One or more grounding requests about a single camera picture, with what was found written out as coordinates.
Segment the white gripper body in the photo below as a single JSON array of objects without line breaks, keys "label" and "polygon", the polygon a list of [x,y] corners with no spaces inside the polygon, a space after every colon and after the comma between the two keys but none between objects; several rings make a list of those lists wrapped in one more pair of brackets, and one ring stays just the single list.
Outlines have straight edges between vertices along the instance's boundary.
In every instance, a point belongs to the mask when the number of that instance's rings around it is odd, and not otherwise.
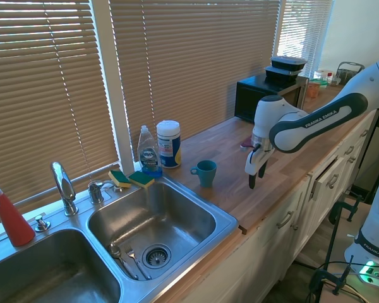
[{"label": "white gripper body", "polygon": [[270,151],[264,151],[263,149],[254,149],[252,150],[247,159],[246,159],[246,165],[244,171],[247,174],[257,174],[260,167],[268,161],[268,159],[272,156],[274,153],[274,150],[271,149]]}]

